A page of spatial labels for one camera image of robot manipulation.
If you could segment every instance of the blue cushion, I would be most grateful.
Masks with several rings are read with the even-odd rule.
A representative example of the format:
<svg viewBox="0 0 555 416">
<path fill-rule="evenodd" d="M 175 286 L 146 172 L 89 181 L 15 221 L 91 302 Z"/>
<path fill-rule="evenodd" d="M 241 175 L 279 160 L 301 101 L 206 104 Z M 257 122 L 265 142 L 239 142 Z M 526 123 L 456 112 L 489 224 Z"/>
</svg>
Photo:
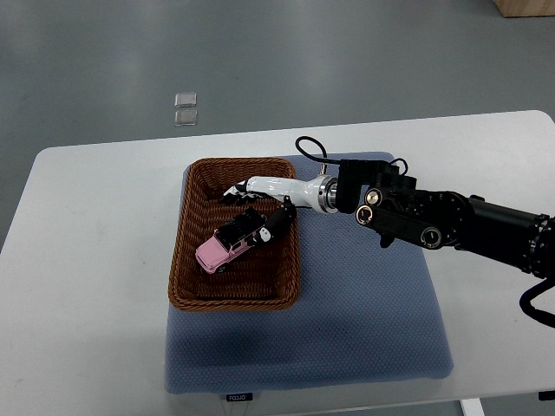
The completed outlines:
<svg viewBox="0 0 555 416">
<path fill-rule="evenodd" d="M 304 156 L 284 159 L 302 180 L 320 167 Z M 336 166 L 328 173 L 336 176 Z M 298 217 L 298 301 L 271 312 L 184 312 L 170 304 L 166 390 L 236 393 L 447 377 L 453 361 L 422 250 L 398 240 L 381 249 L 354 214 L 299 209 Z"/>
</svg>

